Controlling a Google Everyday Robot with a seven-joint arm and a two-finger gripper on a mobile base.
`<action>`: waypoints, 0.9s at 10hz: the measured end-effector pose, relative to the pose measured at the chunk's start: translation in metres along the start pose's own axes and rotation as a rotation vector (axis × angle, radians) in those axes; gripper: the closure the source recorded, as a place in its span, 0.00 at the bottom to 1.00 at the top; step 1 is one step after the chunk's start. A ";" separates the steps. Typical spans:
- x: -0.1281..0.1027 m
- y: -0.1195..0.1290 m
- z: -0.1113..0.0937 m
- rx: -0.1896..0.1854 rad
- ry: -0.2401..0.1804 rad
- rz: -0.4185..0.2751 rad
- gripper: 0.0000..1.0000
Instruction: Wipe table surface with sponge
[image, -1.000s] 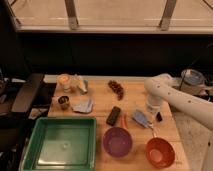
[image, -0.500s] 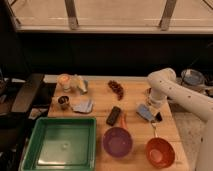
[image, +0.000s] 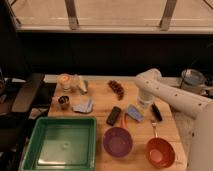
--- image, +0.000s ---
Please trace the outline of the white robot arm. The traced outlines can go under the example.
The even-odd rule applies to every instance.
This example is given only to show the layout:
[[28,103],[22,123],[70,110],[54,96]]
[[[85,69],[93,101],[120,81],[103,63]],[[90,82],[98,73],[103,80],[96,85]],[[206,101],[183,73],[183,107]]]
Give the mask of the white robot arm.
[[194,118],[187,171],[213,171],[213,99],[171,87],[161,80],[161,72],[155,68],[138,74],[134,78],[138,100],[148,106],[157,97]]

